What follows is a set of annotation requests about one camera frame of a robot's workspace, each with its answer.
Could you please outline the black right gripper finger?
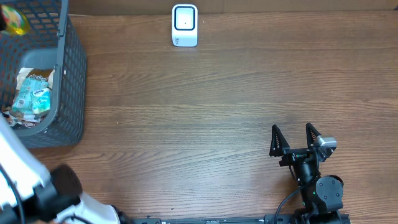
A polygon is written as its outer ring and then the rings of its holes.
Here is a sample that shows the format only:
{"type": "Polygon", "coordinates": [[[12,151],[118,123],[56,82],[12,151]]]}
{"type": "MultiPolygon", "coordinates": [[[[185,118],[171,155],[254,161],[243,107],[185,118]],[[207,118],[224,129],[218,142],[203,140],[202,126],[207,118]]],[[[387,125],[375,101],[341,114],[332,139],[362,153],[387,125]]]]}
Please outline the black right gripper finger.
{"type": "Polygon", "coordinates": [[[320,145],[319,139],[321,138],[321,133],[318,132],[311,123],[306,124],[306,136],[307,136],[307,146],[308,147],[318,147],[320,145]]]}
{"type": "Polygon", "coordinates": [[[290,146],[276,124],[272,126],[271,136],[269,155],[274,157],[285,155],[287,151],[290,150],[290,146]]]}

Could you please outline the teal tissue packet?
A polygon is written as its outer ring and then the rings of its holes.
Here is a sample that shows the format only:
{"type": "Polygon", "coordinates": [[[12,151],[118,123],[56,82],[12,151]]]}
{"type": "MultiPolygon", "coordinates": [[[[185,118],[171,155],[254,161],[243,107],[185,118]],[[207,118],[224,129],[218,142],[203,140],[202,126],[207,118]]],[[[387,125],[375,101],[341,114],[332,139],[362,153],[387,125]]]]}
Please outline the teal tissue packet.
{"type": "Polygon", "coordinates": [[[41,81],[34,78],[26,78],[14,100],[12,110],[24,114],[32,114],[32,92],[39,90],[41,81]]]}

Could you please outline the brown snack bag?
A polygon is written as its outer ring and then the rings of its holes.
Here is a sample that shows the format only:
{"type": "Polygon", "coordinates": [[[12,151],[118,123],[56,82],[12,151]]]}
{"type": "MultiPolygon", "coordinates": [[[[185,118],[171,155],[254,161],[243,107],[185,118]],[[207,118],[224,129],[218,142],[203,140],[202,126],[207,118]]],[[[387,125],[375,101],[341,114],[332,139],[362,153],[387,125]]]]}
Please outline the brown snack bag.
{"type": "MultiPolygon", "coordinates": [[[[55,73],[54,69],[38,69],[38,68],[22,68],[17,75],[16,81],[16,95],[12,101],[12,105],[14,100],[21,88],[22,82],[26,78],[34,78],[38,81],[41,81],[41,87],[43,88],[50,88],[51,89],[51,100],[52,100],[52,87],[53,87],[53,75],[55,73]]],[[[44,118],[48,115],[47,114],[24,114],[20,112],[16,112],[12,110],[12,105],[6,107],[2,111],[2,115],[5,117],[6,121],[8,122],[9,126],[12,128],[32,128],[38,125],[44,118]]]]}

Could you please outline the yellow liquid bottle grey cap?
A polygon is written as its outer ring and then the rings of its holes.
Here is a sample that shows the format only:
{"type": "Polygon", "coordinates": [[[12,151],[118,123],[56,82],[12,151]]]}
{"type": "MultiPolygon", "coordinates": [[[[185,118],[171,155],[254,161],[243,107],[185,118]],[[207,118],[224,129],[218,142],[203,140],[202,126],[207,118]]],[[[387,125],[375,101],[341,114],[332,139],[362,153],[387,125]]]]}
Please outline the yellow liquid bottle grey cap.
{"type": "Polygon", "coordinates": [[[11,6],[1,4],[1,32],[7,35],[26,35],[30,24],[26,16],[11,6]]]}

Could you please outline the green white tissue pack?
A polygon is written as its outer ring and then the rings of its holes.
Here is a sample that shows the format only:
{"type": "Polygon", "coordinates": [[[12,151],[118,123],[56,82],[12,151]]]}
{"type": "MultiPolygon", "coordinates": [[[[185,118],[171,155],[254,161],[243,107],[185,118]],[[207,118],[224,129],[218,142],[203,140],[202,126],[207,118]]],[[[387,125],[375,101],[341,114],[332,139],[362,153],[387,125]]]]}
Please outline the green white tissue pack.
{"type": "Polygon", "coordinates": [[[43,88],[31,92],[32,113],[47,114],[51,109],[51,89],[43,88]]]}

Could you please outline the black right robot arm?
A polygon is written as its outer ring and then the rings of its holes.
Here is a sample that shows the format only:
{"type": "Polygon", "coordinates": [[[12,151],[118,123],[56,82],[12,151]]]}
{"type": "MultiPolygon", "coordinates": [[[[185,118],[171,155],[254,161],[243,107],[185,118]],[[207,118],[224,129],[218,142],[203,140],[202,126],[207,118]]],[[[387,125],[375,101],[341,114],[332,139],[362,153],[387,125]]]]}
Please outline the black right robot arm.
{"type": "Polygon", "coordinates": [[[289,223],[346,223],[341,216],[344,182],[337,175],[321,176],[320,164],[326,161],[337,148],[337,141],[323,136],[311,123],[306,124],[307,147],[291,149],[277,125],[272,126],[269,155],[280,157],[279,165],[288,167],[298,184],[298,189],[286,196],[277,207],[273,222],[282,223],[279,215],[284,204],[294,195],[301,194],[303,208],[289,216],[289,223]]]}

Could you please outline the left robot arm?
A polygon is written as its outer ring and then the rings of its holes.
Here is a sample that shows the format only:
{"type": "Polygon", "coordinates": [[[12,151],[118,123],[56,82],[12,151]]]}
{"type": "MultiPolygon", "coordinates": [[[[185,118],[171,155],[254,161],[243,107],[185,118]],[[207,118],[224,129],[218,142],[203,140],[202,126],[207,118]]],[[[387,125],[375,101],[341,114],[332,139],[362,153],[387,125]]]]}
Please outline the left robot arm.
{"type": "Polygon", "coordinates": [[[1,118],[1,224],[123,224],[130,220],[112,205],[84,193],[68,165],[49,171],[1,118]]]}

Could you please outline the white barcode scanner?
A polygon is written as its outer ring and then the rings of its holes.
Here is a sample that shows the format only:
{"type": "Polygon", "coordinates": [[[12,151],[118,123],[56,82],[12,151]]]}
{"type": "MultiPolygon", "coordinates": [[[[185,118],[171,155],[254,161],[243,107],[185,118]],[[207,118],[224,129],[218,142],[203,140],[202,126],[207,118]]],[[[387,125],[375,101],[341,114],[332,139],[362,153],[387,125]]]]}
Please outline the white barcode scanner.
{"type": "Polygon", "coordinates": [[[172,43],[176,47],[198,44],[198,9],[193,4],[176,4],[172,8],[172,43]]]}

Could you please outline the dark grey mesh plastic basket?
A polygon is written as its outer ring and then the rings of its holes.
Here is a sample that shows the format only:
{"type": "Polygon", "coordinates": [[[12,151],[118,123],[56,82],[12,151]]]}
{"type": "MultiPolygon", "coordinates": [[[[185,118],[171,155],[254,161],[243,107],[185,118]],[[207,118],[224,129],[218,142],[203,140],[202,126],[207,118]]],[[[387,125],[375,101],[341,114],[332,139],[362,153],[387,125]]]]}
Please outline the dark grey mesh plastic basket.
{"type": "Polygon", "coordinates": [[[27,148],[78,144],[83,136],[87,57],[68,1],[3,1],[27,17],[30,32],[1,37],[1,108],[11,105],[21,68],[54,70],[51,109],[33,128],[14,126],[27,148]]]}

